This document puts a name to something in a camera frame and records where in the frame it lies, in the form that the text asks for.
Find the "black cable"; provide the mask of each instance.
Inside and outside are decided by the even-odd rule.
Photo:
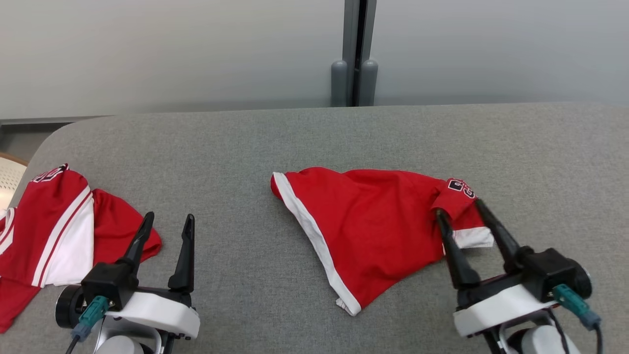
[[[568,349],[568,341],[565,338],[564,330],[561,328],[559,321],[557,320],[555,314],[552,312],[551,309],[548,310],[548,315],[550,316],[550,319],[552,319],[555,323],[555,328],[557,328],[557,332],[559,332],[559,335],[561,336],[561,345],[564,347],[565,354],[570,354],[570,349]]]
[[[68,347],[68,350],[65,351],[65,354],[72,353],[72,350],[74,350],[74,346],[79,341],[79,338],[80,338],[79,336],[74,336],[74,338],[72,339],[72,342],[70,342],[70,346]]]
[[[594,330],[596,331],[596,353],[603,354],[605,349],[603,348],[603,330],[601,329],[601,325],[595,324]]]

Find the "gray fabric surface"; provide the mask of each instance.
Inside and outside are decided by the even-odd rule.
[[[337,298],[307,237],[271,194],[273,171],[325,166],[405,169],[463,178],[520,243],[555,247],[594,278],[608,353],[629,328],[627,208],[629,109],[572,103],[392,106],[103,117],[55,132],[26,180],[62,163],[93,188],[155,211],[164,248],[140,283],[164,286],[187,213],[196,216],[194,305],[201,331],[176,353],[486,353],[459,338],[444,262],[390,288],[357,317]],[[484,277],[497,249],[468,252]],[[62,353],[69,330],[53,318],[48,286],[0,336],[0,353]],[[559,310],[583,353],[594,333]],[[76,353],[89,353],[90,342]]]

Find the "red garment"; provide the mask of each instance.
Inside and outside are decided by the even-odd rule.
[[[474,192],[460,180],[314,167],[274,173],[271,189],[301,224],[340,297],[337,304],[352,316],[391,285],[441,259],[435,208],[452,218],[460,247],[493,244],[472,206]]]
[[[80,283],[94,264],[123,256],[142,220],[67,164],[35,177],[0,219],[0,333],[46,284]],[[153,229],[142,260],[161,246]]]

